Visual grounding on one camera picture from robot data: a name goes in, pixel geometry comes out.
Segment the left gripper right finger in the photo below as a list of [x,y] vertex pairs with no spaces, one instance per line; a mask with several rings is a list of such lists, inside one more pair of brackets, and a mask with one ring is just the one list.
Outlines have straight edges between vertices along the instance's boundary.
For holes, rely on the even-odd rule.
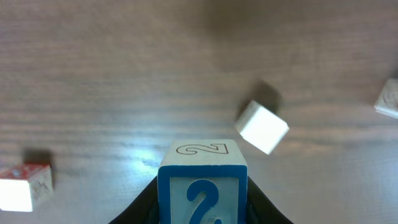
[[246,224],[293,224],[248,177]]

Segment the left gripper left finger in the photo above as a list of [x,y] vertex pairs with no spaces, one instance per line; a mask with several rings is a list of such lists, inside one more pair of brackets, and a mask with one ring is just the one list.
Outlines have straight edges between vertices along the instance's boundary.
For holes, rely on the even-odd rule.
[[157,178],[155,177],[109,224],[159,224]]

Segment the blue number 2 block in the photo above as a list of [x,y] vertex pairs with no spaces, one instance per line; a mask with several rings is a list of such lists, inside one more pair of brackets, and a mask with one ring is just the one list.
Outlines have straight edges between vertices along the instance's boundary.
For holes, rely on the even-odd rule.
[[174,141],[157,191],[161,224],[245,224],[248,165],[232,139]]

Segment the red letter I block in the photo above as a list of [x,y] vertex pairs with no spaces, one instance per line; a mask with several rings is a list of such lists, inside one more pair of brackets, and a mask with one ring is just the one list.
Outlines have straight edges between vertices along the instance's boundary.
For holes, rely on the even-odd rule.
[[48,164],[20,164],[1,173],[1,210],[32,212],[53,194]]

